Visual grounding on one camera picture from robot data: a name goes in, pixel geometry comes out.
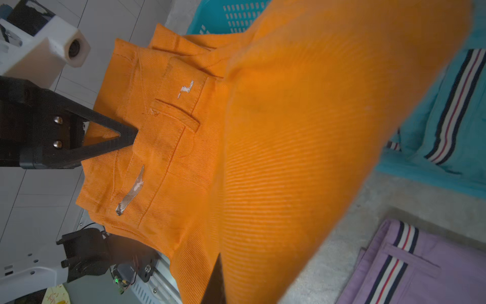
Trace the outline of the teal pants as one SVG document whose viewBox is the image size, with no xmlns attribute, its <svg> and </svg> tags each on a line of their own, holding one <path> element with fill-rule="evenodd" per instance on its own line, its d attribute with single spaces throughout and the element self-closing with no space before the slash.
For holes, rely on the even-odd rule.
<svg viewBox="0 0 486 304">
<path fill-rule="evenodd" d="M 485 1 L 473 2 L 473 26 L 383 149 L 379 172 L 485 198 Z"/>
</svg>

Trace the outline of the purple pants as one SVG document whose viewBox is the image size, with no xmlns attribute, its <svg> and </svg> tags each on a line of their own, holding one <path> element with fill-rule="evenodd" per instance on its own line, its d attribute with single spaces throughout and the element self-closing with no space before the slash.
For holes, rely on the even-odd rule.
<svg viewBox="0 0 486 304">
<path fill-rule="evenodd" d="M 387 219 L 338 303 L 485 303 L 485 252 Z"/>
</svg>

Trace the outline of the orange pants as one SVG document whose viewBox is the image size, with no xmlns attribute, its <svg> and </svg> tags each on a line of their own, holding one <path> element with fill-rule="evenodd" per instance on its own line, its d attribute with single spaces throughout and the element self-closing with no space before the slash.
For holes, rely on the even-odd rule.
<svg viewBox="0 0 486 304">
<path fill-rule="evenodd" d="M 199 303 L 276 303 L 459 50 L 471 1 L 272 1 L 242 34 L 121 39 L 94 109 L 134 144 L 83 162 L 77 204 L 170 260 Z"/>
</svg>

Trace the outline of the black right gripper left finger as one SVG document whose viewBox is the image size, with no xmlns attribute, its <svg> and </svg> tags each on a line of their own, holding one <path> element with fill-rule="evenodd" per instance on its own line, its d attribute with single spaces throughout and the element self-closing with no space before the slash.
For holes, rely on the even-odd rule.
<svg viewBox="0 0 486 304">
<path fill-rule="evenodd" d="M 112 130 L 115 137 L 85 145 L 86 122 Z M 1 77 L 1 167 L 75 168 L 132 145 L 137 133 L 28 80 Z"/>
</svg>

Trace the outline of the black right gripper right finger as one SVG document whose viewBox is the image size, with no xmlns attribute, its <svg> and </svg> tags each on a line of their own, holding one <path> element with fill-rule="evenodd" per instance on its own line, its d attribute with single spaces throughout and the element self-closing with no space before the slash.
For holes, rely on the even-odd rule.
<svg viewBox="0 0 486 304">
<path fill-rule="evenodd" d="M 213 272 L 211 273 L 201 304 L 226 304 L 224 274 L 221 254 L 218 255 Z"/>
</svg>

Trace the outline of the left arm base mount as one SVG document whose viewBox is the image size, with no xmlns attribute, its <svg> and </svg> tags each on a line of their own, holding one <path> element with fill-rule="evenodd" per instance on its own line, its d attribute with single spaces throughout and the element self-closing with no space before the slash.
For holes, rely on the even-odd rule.
<svg viewBox="0 0 486 304">
<path fill-rule="evenodd" d="M 137 273 L 143 264 L 149 259 L 155 258 L 158 253 L 151 247 L 136 240 L 110 234 L 105 241 L 110 250 L 112 266 L 121 263 L 133 263 Z"/>
</svg>

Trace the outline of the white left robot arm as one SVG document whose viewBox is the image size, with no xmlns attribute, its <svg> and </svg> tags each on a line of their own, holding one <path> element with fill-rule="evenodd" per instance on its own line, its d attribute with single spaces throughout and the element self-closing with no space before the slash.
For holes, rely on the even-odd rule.
<svg viewBox="0 0 486 304">
<path fill-rule="evenodd" d="M 136 129 L 30 81 L 1 77 L 1 165 L 27 170 L 78 167 L 82 161 L 132 145 Z M 112 261 L 102 234 L 84 229 L 7 263 L 1 299 L 10 301 L 86 275 Z"/>
</svg>

